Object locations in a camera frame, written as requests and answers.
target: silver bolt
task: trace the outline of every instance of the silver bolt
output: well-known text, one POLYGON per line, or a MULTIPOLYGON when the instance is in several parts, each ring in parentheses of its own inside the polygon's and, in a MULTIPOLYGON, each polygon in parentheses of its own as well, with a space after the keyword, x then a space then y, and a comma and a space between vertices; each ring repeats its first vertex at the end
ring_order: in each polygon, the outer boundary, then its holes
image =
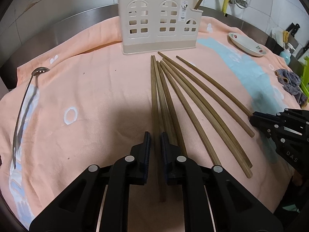
POLYGON ((91 165, 90 167, 88 167, 88 170, 90 172, 95 172, 96 170, 98 170, 98 166, 97 165, 91 165))
POLYGON ((221 173, 223 171, 223 168, 221 166, 214 166, 214 171, 216 173, 221 173))
POLYGON ((187 160, 187 158, 184 157, 184 156, 178 156, 177 157, 177 161, 179 161, 179 162, 185 162, 186 160, 187 160))
POLYGON ((135 158, 132 155, 128 155, 128 156, 125 157, 126 162, 131 162, 131 161, 134 161, 134 160, 135 160, 135 158))

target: gray towel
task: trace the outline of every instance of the gray towel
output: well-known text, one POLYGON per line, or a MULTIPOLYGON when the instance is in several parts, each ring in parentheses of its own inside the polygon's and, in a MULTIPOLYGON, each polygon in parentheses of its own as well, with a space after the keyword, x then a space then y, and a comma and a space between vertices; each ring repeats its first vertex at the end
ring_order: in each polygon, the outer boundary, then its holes
POLYGON ((288 93, 293 95, 297 103, 301 106, 305 106, 308 100, 308 97, 303 94, 300 85, 300 78, 294 72, 288 71, 286 69, 279 69, 275 71, 278 81, 283 85, 283 89, 288 93))

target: plate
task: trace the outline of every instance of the plate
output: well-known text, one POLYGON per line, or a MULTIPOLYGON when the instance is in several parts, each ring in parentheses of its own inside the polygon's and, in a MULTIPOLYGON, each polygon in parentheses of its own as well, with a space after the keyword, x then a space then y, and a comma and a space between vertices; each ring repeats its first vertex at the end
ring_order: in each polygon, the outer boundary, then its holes
POLYGON ((229 33, 229 37, 231 38, 232 42, 244 52, 253 55, 253 56, 264 56, 266 51, 264 46, 258 44, 256 41, 251 39, 248 36, 240 35, 238 33, 229 33))

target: tiled wall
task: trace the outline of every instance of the tiled wall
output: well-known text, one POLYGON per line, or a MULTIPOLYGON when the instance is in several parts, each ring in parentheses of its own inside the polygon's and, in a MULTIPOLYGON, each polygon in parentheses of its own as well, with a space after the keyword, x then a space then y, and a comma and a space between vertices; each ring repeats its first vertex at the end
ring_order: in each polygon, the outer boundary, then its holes
MULTIPOLYGON (((87 9, 113 3, 117 0, 14 0, 0 21, 0 66, 45 27, 87 9)), ((223 0, 204 0, 202 5, 221 10, 223 0)), ((252 0, 245 10, 229 5, 227 13, 268 34, 275 26, 286 29, 292 22, 299 23, 297 51, 309 40, 309 15, 298 0, 252 0)))

